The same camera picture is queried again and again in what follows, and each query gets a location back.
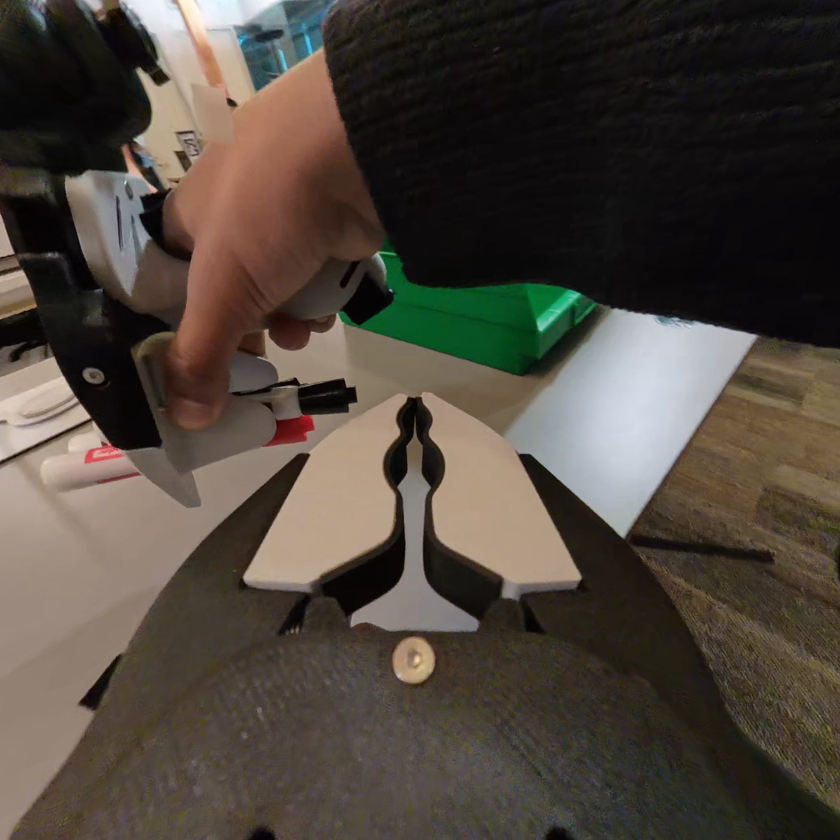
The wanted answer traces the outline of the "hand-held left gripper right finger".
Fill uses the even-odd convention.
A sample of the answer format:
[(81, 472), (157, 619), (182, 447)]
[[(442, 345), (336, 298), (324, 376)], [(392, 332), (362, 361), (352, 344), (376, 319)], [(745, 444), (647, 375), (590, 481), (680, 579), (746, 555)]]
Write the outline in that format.
[(504, 437), (425, 392), (418, 440), (428, 484), (423, 566), (437, 594), (482, 618), (500, 599), (578, 588), (582, 574)]

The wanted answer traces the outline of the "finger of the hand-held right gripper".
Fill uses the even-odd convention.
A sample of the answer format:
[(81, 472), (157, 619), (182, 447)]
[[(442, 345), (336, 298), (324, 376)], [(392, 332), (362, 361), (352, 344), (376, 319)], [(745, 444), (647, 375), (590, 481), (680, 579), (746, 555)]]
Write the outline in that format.
[(235, 353), (229, 365), (228, 393), (257, 392), (279, 382), (276, 367), (266, 358), (252, 353)]
[(160, 443), (130, 450), (130, 462), (143, 477), (184, 508), (201, 498), (194, 471), (261, 448), (275, 435), (270, 408), (248, 398), (231, 397), (215, 424), (187, 431), (171, 420), (165, 406), (165, 357), (174, 334), (159, 332), (132, 347), (133, 362)]

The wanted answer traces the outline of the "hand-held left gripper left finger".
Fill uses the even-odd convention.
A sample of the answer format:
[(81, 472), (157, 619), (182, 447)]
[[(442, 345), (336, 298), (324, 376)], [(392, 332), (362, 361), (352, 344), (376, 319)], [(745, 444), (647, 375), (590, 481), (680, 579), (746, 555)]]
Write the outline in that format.
[(406, 447), (416, 399), (397, 394), (314, 446), (247, 568), (261, 591), (331, 597), (356, 613), (394, 588), (405, 564)]

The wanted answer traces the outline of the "red dry-erase marker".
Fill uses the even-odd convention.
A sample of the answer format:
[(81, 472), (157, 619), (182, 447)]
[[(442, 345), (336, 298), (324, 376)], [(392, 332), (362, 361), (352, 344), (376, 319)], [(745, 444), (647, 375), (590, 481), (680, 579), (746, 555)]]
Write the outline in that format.
[[(295, 445), (305, 443), (314, 430), (311, 416), (280, 420), (275, 436), (266, 444)], [(44, 485), (58, 492), (70, 492), (125, 480), (140, 475), (122, 450), (107, 445), (87, 453), (65, 453), (47, 458), (39, 469)]]

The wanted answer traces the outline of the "person's right forearm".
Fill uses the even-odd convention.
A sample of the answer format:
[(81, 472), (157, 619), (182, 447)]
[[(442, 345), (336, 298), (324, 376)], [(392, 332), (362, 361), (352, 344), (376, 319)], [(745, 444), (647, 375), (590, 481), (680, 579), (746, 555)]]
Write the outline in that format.
[(322, 47), (413, 284), (838, 348), (838, 2), (336, 2)]

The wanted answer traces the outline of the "person's right hand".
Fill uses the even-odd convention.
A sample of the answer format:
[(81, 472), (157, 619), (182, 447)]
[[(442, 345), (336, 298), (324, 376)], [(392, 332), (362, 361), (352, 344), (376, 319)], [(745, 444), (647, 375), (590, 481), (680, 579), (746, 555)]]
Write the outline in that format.
[(167, 409), (211, 426), (236, 350), (301, 350), (334, 316), (280, 313), (330, 259), (355, 261), (384, 230), (354, 159), (323, 50), (234, 113), (234, 142), (209, 146), (164, 205), (164, 241), (191, 256), (185, 312), (166, 365)]

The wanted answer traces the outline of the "green plastic bin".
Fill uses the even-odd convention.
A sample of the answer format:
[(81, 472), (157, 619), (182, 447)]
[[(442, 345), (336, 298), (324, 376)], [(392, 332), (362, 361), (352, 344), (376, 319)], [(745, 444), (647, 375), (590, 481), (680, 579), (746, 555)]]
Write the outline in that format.
[(528, 373), (596, 309), (553, 286), (419, 287), (406, 280), (389, 240), (380, 256), (395, 299), (362, 329), (514, 375)]

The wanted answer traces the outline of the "wooden post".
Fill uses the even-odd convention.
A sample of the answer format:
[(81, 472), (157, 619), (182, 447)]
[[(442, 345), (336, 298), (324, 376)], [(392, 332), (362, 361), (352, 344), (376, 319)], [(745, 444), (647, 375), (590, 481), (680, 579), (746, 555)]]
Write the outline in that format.
[(228, 94), (224, 74), (210, 43), (207, 27), (197, 1), (174, 1), (192, 42), (206, 84)]

